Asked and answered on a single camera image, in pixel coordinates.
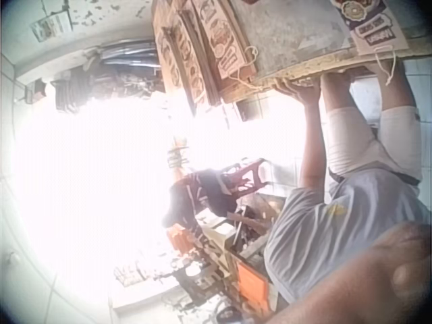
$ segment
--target leg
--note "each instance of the leg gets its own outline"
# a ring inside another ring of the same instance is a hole
[[[327,161],[333,173],[347,173],[378,161],[380,144],[350,94],[347,74],[324,74],[321,89],[329,127]]]
[[[385,61],[382,66],[391,70],[392,62]],[[368,68],[376,73],[383,98],[379,140],[397,165],[394,171],[421,180],[420,117],[402,64],[396,65],[388,86],[385,85],[387,75],[377,64],[369,65]]]

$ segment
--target wooden plank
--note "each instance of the wooden plank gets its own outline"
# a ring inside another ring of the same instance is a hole
[[[399,58],[413,58],[425,57],[432,55],[432,38],[429,36],[408,39],[409,49],[398,51]],[[391,59],[393,53],[380,53],[380,59]],[[322,55],[308,61],[303,61],[296,65],[285,67],[269,75],[267,78],[254,80],[252,84],[262,88],[262,91],[270,90],[275,84],[275,78],[289,78],[291,80],[298,80],[308,76],[318,76],[324,72],[354,68],[356,66],[364,65],[365,63],[376,61],[374,55],[358,56],[354,48],[343,49],[335,53]],[[221,97],[226,103],[234,103],[243,100],[250,95],[258,92],[257,89],[248,88],[242,84],[237,84],[230,88],[221,91]]]
[[[428,22],[421,19],[414,3],[387,3],[401,28],[410,31],[406,32],[408,38],[426,35],[421,27]],[[258,79],[354,46],[330,0],[260,0],[254,5],[231,1],[231,5],[246,38],[259,50]]]

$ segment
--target orange container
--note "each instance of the orange container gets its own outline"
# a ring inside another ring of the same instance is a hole
[[[189,241],[190,232],[180,224],[174,224],[167,230],[168,239],[173,248],[179,251],[182,255],[188,253],[194,248],[194,245]]]
[[[238,286],[241,295],[262,316],[269,314],[269,283],[261,274],[251,267],[239,262]]]

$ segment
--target hand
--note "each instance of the hand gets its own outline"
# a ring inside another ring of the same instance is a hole
[[[312,86],[296,86],[287,78],[276,78],[276,85],[273,88],[277,92],[300,101],[305,107],[318,106],[321,95],[319,78],[313,79]]]

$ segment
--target finger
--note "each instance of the finger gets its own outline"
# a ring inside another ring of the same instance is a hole
[[[281,88],[278,88],[277,86],[273,86],[273,89],[283,95],[290,96],[290,97],[294,96],[294,94],[291,91],[283,90]]]
[[[284,82],[280,78],[276,78],[276,85],[273,86],[273,88],[284,95],[292,96],[294,94],[285,86]]]
[[[285,82],[283,79],[281,78],[277,78],[276,79],[276,87],[278,87],[278,89],[284,91],[284,92],[291,92],[285,85]]]
[[[303,89],[302,86],[296,86],[295,84],[293,84],[293,83],[291,82],[291,80],[288,79],[288,78],[284,78],[284,79],[283,79],[283,83],[285,83],[285,87],[286,87],[288,90],[291,90],[291,91],[294,92],[294,93],[298,93],[299,91],[301,91],[301,90]]]

